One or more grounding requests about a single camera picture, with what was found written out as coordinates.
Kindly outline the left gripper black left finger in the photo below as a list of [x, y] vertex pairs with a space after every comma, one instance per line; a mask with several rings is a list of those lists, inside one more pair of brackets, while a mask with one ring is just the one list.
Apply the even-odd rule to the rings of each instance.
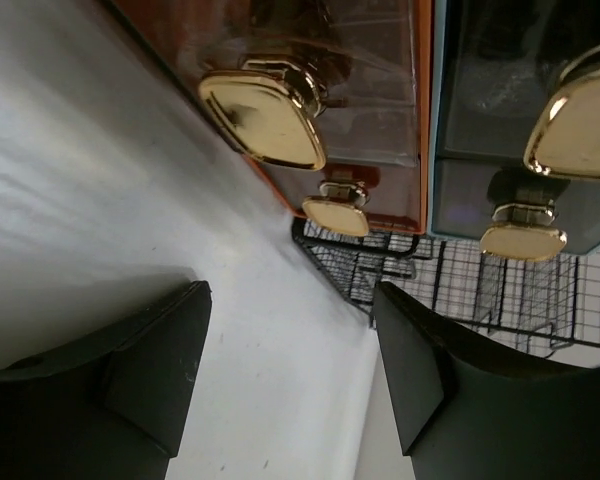
[[0, 479], [162, 479], [180, 449], [208, 332], [194, 281], [0, 369]]

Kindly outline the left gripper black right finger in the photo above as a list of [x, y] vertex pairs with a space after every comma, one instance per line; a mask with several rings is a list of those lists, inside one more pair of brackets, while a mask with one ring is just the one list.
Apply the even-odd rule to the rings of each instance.
[[514, 350], [389, 282], [372, 313], [417, 478], [600, 479], [600, 366]]

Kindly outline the teal mini drawer cabinet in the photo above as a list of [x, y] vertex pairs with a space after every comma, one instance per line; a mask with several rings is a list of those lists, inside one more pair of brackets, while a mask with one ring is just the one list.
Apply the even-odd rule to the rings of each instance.
[[600, 247], [600, 1], [114, 1], [295, 216]]

